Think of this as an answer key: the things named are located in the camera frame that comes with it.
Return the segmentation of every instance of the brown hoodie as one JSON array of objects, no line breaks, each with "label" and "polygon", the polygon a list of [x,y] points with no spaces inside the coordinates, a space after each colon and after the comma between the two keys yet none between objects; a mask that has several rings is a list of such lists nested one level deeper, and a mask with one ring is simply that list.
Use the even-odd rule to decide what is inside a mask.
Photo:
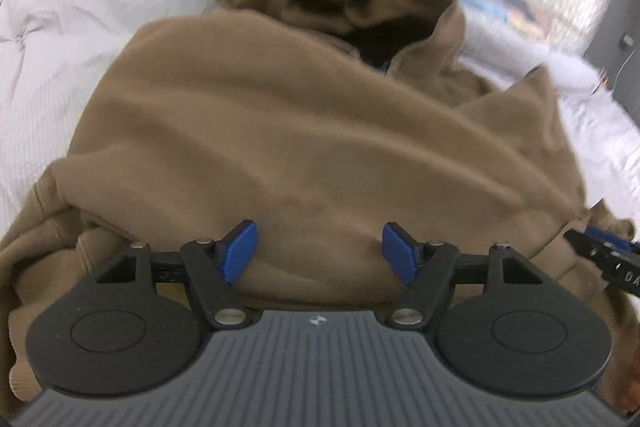
[{"label": "brown hoodie", "polygon": [[126,241],[175,250],[245,218],[254,307],[392,303],[387,221],[467,252],[508,241],[606,321],[599,391],[620,399],[636,316],[562,232],[632,227],[585,209],[544,68],[506,92],[459,68],[455,0],[219,1],[134,36],[0,243],[4,412],[38,390],[28,326],[87,271]]}]

